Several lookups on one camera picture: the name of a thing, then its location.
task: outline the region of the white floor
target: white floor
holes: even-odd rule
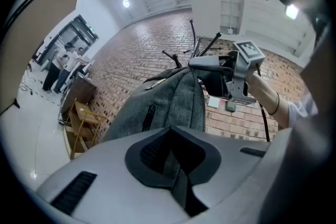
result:
[[[0,126],[1,142],[13,171],[24,185],[36,190],[70,159],[62,125],[57,120],[61,95],[45,93],[40,81],[44,81],[47,71],[40,72],[35,63],[32,67],[29,77],[26,71],[22,81],[32,89],[33,95],[29,88],[19,89],[20,109],[11,106],[0,117]]]

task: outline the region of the black pants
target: black pants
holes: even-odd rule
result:
[[[68,76],[69,76],[70,72],[63,69],[61,75],[58,78],[58,81],[56,83],[56,86],[54,88],[55,91],[60,91],[60,89],[62,88],[63,84],[66,82]]]
[[[53,64],[50,63],[48,75],[43,83],[42,89],[49,91],[51,86],[55,83],[59,75],[59,69]]]

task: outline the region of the ceiling light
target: ceiling light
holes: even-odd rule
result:
[[[296,8],[294,5],[290,5],[286,8],[286,15],[295,20],[296,17],[298,16],[298,13],[299,13],[299,9]]]
[[[131,5],[129,0],[123,0],[122,4],[124,5],[125,8],[128,8]]]

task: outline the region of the black vent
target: black vent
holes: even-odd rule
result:
[[[51,205],[70,215],[79,204],[96,174],[81,172],[52,202]]]

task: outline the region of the gray backpack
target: gray backpack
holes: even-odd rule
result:
[[[196,71],[166,70],[147,79],[127,99],[104,141],[171,125],[205,131],[205,103]]]

